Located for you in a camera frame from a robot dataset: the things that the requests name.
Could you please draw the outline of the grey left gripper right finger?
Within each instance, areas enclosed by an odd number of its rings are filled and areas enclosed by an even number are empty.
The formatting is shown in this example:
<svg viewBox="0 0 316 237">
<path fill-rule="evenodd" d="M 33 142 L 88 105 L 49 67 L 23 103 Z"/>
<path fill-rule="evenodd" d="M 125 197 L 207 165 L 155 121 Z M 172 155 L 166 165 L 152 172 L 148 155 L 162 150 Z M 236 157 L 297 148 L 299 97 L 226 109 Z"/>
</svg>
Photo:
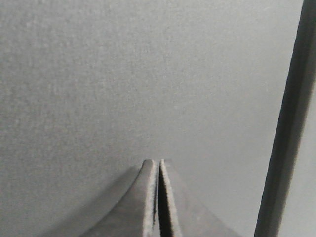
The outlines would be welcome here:
<svg viewBox="0 0 316 237">
<path fill-rule="evenodd" d="M 161 237 L 183 236 L 167 163 L 164 159 L 160 161 L 158 169 L 158 221 Z"/>
</svg>

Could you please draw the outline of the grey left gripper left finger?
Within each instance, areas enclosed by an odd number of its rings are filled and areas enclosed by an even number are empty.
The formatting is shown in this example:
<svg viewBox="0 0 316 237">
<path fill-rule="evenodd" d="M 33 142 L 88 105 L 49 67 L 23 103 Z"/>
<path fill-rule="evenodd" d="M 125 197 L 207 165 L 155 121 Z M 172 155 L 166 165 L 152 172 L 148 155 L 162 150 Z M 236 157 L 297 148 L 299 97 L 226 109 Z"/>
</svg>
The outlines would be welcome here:
<svg viewBox="0 0 316 237">
<path fill-rule="evenodd" d="M 142 191 L 142 217 L 140 236 L 151 237 L 153 234 L 156 214 L 157 197 L 157 163 L 145 160 L 139 174 L 139 185 Z"/>
</svg>

